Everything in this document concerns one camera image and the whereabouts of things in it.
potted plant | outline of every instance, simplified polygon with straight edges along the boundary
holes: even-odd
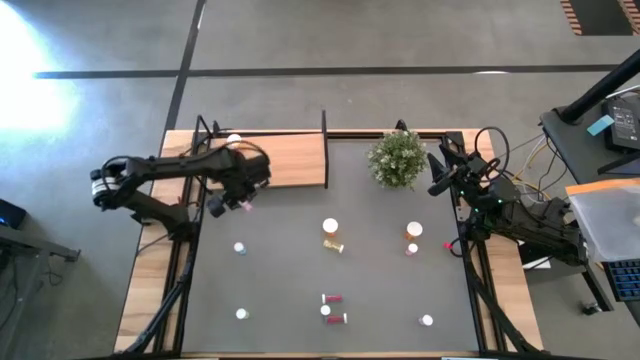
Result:
[[[385,134],[368,154],[373,178],[389,188],[413,190],[418,175],[427,168],[427,151],[418,134],[400,130]]]

gray tabletop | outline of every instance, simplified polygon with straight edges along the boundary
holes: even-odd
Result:
[[[462,262],[442,247],[457,236],[450,196],[428,195],[429,171],[415,191],[381,188],[367,169],[371,145],[329,142],[329,189],[265,189],[250,213],[205,217],[183,352],[477,350]],[[327,217],[339,222],[342,254],[322,246]],[[424,233],[408,257],[414,220]],[[323,293],[343,296],[332,313],[348,324],[324,322]],[[250,317],[237,320],[238,308]],[[419,325],[424,314],[431,327]]]

concrete floor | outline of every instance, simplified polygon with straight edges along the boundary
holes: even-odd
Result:
[[[0,197],[26,208],[25,231],[81,248],[52,262],[62,285],[40,290],[22,322],[16,359],[110,353],[138,241],[126,211],[100,213],[88,173],[113,155],[156,154],[175,79],[30,80],[33,71],[176,70],[195,0],[0,2]],[[559,1],[210,0],[191,68],[610,64],[636,37],[577,37]],[[195,116],[225,127],[332,128],[496,125],[512,145],[541,132],[538,116],[603,73],[190,78],[176,128]],[[504,149],[493,137],[497,153]],[[517,171],[533,144],[512,154]],[[545,172],[548,152],[530,179]],[[556,162],[549,179],[563,170]],[[561,185],[553,195],[564,196]],[[585,318],[580,276],[529,275],[545,348],[631,359],[640,329],[624,306]]]

blue sticker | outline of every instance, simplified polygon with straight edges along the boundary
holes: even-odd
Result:
[[[602,130],[604,130],[604,129],[608,128],[609,126],[611,126],[611,124],[613,124],[613,119],[611,118],[611,116],[605,115],[605,116],[601,117],[598,121],[596,121],[593,124],[591,124],[591,126],[589,126],[587,131],[592,136],[596,136],[596,135],[600,134],[602,132]]]

wooden table frame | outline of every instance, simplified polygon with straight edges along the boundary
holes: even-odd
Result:
[[[326,123],[323,121],[322,129],[298,129],[298,130],[234,130],[245,137],[251,135],[283,135],[283,134],[313,134],[323,133],[325,139],[334,138],[377,138],[382,133],[391,129],[335,129],[327,130]],[[473,143],[479,129],[413,129],[424,138],[438,138],[443,141],[456,139],[456,142],[462,142],[466,151],[473,149]],[[220,136],[225,137],[227,133],[221,132]],[[174,130],[166,133],[161,156],[177,156],[180,153],[194,147],[194,144],[200,139],[194,136],[192,130]],[[493,158],[493,148],[489,134],[484,132],[480,134],[478,139],[480,153],[484,158]],[[188,198],[189,201],[202,200],[203,195],[200,193],[199,186],[190,179],[170,179],[156,181],[154,183],[151,195],[157,199],[167,203],[175,203],[180,197]],[[157,237],[166,234],[166,230],[161,225],[150,225],[143,228],[139,247],[148,244]],[[541,349],[542,341],[540,338],[533,306],[529,296],[524,271],[520,262],[517,246],[507,239],[499,236],[492,236],[490,241],[486,243],[486,248],[480,244],[476,246],[473,252],[475,268],[478,274],[485,281],[489,281],[493,286],[493,293],[498,302],[507,314],[513,324],[535,347]],[[176,274],[181,271],[184,266],[186,254],[189,244],[177,244],[171,241],[161,241],[153,247],[145,250],[136,258],[127,299],[123,309],[123,314],[116,338],[115,349],[120,351],[128,347],[138,334],[144,329],[148,321],[157,311],[163,297],[170,290],[176,281]],[[489,314],[486,306],[477,296],[470,295],[472,312],[474,314],[474,323],[476,325],[476,333],[481,349],[499,350],[499,345],[504,340],[502,336],[497,335],[494,329],[494,321]],[[180,346],[182,340],[182,332],[180,330],[186,315],[186,301],[180,299],[172,309],[166,329],[160,333],[158,338],[162,338],[162,342],[154,341],[153,346],[149,346],[147,351],[154,352],[169,351],[169,354],[181,355],[184,357],[431,357],[431,356],[465,356],[474,355],[474,352],[389,352],[389,353],[340,353],[340,354],[312,354],[312,353],[284,353],[284,354],[180,354]],[[507,348],[513,349],[507,340]]]

